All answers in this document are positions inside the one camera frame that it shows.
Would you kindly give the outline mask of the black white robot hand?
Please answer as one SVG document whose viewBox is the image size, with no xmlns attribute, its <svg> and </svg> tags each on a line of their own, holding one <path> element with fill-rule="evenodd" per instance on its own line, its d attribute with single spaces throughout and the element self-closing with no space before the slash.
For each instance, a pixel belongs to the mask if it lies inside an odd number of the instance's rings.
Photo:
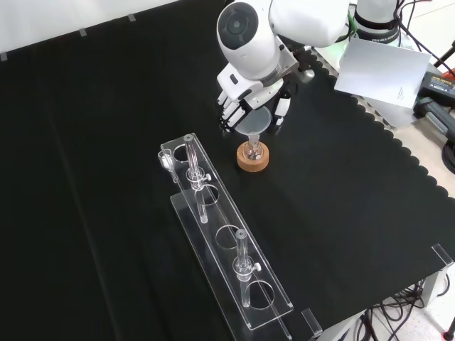
<svg viewBox="0 0 455 341">
<path fill-rule="evenodd" d="M 288 82 L 280 79 L 270 86 L 257 80 L 248 80 L 228 64 L 217 76 L 221 93 L 217 98 L 220 111 L 220 125 L 225 131 L 234 131 L 246 118 L 253 117 L 261 108 L 270 113 L 270 123 L 281 126 L 289 111 L 291 92 Z"/>
</svg>

